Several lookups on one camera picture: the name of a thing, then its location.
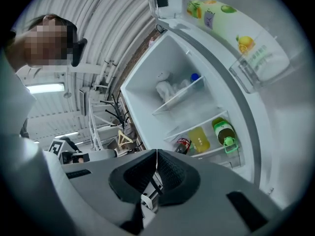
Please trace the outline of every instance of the wooden hanger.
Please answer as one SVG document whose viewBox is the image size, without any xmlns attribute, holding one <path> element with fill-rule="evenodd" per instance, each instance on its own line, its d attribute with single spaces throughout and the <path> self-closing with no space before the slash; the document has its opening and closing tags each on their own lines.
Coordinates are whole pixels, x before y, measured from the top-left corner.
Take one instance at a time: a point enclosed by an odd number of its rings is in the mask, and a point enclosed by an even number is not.
<svg viewBox="0 0 315 236">
<path fill-rule="evenodd" d="M 121 130 L 118 130 L 118 146 L 121 147 L 124 144 L 131 144 L 133 140 L 126 136 Z"/>
</svg>

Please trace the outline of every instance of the ceiling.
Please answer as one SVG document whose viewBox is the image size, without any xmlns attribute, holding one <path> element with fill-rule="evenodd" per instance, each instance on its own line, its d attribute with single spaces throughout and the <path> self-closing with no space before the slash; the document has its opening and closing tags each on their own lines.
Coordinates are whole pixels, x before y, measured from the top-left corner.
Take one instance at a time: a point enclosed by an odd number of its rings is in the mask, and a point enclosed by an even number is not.
<svg viewBox="0 0 315 236">
<path fill-rule="evenodd" d="M 65 92 L 35 94 L 37 102 L 28 116 L 28 132 L 30 138 L 39 141 L 44 149 L 56 135 L 73 131 L 79 132 L 79 135 L 71 137 L 75 143 L 88 143 L 88 118 L 79 111 L 79 89 L 92 88 L 97 90 L 94 92 L 95 101 L 104 99 L 104 89 L 93 87 L 104 60 L 109 59 L 118 66 L 119 75 L 154 29 L 155 22 L 148 0 L 33 0 L 15 24 L 17 34 L 25 31 L 30 20 L 47 13 L 73 22 L 78 27 L 79 39 L 86 38 L 88 44 L 78 67 L 46 66 L 38 73 L 37 69 L 27 66 L 20 69 L 18 76 L 27 86 L 64 82 L 66 90 L 68 87 L 72 93 L 68 99 L 63 96 Z"/>
</svg>

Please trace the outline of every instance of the ceiling light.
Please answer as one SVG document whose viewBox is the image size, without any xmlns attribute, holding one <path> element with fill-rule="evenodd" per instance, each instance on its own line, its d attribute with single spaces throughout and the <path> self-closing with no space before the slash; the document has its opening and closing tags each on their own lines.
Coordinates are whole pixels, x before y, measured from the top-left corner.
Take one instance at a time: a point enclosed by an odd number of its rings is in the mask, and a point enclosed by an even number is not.
<svg viewBox="0 0 315 236">
<path fill-rule="evenodd" d="M 51 83 L 51 84 L 41 84 L 27 86 L 31 94 L 43 93 L 43 92 L 63 92 L 64 84 L 63 83 Z"/>
<path fill-rule="evenodd" d="M 58 139 L 58 138 L 60 138 L 60 137 L 62 137 L 62 136 L 72 136 L 72 135 L 77 135 L 77 134 L 79 134 L 78 131 L 72 132 L 72 133 L 69 133 L 69 134 L 64 134 L 64 135 L 55 136 L 55 138 Z"/>
</svg>

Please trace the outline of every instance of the lemon picture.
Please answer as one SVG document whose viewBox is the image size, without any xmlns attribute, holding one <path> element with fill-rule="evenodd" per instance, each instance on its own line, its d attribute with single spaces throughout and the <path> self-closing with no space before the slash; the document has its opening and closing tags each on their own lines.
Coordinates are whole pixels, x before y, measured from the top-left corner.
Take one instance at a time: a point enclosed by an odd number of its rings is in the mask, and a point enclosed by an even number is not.
<svg viewBox="0 0 315 236">
<path fill-rule="evenodd" d="M 242 54 L 246 54 L 255 45 L 254 40 L 248 36 L 239 37 L 237 35 L 236 41 L 238 42 L 238 49 L 240 50 Z"/>
<path fill-rule="evenodd" d="M 187 6 L 187 13 L 194 18 L 201 18 L 201 1 L 199 0 L 191 0 Z"/>
<path fill-rule="evenodd" d="M 203 3 L 205 4 L 213 4 L 213 3 L 216 3 L 217 1 L 215 0 L 206 0 L 206 1 L 203 1 Z"/>
<path fill-rule="evenodd" d="M 236 12 L 237 10 L 234 9 L 233 7 L 231 7 L 231 6 L 222 5 L 222 6 L 221 6 L 221 11 L 223 11 L 224 13 L 234 13 L 234 12 Z"/>
</svg>

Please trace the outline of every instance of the yellow bottle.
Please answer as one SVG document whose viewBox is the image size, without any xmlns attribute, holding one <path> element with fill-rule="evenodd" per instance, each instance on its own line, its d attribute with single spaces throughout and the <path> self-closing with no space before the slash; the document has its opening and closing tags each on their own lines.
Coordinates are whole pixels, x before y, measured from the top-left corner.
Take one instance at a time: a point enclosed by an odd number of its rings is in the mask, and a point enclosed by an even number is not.
<svg viewBox="0 0 315 236">
<path fill-rule="evenodd" d="M 191 142 L 195 145 L 197 152 L 205 152 L 210 148 L 210 142 L 208 141 L 202 127 L 196 127 L 188 132 L 188 136 Z"/>
</svg>

